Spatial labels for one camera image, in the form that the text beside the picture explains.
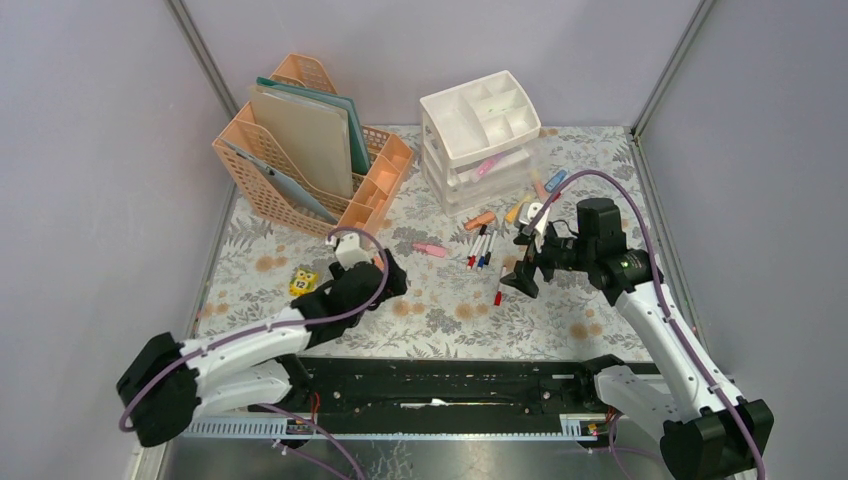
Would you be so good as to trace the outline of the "white plastic drawer unit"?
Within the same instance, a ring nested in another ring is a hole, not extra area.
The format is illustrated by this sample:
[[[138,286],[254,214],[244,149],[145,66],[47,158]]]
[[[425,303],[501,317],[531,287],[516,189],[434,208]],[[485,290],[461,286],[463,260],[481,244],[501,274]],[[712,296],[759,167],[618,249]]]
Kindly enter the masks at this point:
[[[429,94],[419,105],[421,169],[446,215],[468,213],[529,180],[531,143],[539,137],[541,121],[511,72]],[[475,182],[480,164],[498,154],[504,158]]]

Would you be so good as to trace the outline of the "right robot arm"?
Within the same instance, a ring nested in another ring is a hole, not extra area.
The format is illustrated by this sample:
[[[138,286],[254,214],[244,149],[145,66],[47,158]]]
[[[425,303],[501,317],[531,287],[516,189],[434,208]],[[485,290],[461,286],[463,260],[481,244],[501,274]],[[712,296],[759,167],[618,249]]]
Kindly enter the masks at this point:
[[[557,234],[541,203],[521,207],[514,242],[526,248],[501,282],[535,298],[537,273],[586,273],[647,348],[668,391],[662,393],[613,355],[588,361],[573,386],[575,402],[597,412],[609,406],[659,444],[676,479],[723,479],[750,469],[761,474],[774,416],[762,400],[749,401],[698,343],[683,321],[651,255],[628,246],[621,215],[608,198],[577,205],[578,229]]]

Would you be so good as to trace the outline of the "teal file folder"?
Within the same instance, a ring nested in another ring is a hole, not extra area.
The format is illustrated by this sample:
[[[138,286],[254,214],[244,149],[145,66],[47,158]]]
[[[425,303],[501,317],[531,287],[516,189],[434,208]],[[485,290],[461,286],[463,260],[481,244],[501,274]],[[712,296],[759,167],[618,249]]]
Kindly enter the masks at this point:
[[[351,149],[351,168],[359,175],[366,175],[371,167],[371,159],[368,153],[367,143],[360,124],[355,103],[352,99],[321,90],[285,84],[269,78],[257,77],[258,86],[269,87],[278,91],[299,95],[310,100],[335,106],[344,110],[348,115],[349,143]]]

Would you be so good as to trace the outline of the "light blue clipboard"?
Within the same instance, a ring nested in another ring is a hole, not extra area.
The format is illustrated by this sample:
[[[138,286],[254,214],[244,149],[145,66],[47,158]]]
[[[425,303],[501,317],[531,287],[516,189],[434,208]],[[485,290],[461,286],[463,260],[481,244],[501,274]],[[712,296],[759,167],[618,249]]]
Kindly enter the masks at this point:
[[[330,213],[312,194],[308,193],[294,179],[282,173],[281,171],[269,166],[263,160],[249,153],[243,148],[218,137],[228,148],[230,148],[239,157],[250,161],[269,181],[269,183],[277,190],[278,193],[287,197],[297,207],[304,207],[314,217],[320,218],[327,223],[336,223],[337,218]]]

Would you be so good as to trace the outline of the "beige file folder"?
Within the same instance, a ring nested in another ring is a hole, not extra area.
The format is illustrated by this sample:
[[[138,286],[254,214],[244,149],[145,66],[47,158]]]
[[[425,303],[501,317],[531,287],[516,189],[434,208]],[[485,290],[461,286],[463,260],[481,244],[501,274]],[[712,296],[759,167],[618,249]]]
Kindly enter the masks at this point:
[[[256,123],[268,130],[309,184],[351,198],[347,112],[270,87],[250,86],[248,92]]]

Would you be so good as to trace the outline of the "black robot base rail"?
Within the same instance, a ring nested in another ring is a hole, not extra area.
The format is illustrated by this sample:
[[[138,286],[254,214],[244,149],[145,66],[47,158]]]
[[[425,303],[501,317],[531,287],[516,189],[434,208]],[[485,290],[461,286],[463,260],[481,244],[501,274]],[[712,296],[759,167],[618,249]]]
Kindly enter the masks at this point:
[[[275,407],[335,435],[560,434],[561,417],[602,420],[590,376],[623,360],[298,358]]]

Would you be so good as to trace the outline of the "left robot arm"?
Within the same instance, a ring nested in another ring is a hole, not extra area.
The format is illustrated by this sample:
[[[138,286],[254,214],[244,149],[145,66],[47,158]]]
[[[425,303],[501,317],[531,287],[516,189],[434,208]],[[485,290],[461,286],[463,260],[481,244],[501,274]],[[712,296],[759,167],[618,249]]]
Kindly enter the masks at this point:
[[[388,249],[384,264],[335,262],[331,280],[278,314],[229,333],[177,341],[169,332],[147,341],[119,378],[119,420],[144,447],[163,444],[192,421],[260,403],[296,411],[309,401],[307,375],[294,356],[341,337],[367,311],[407,292],[407,273]]]

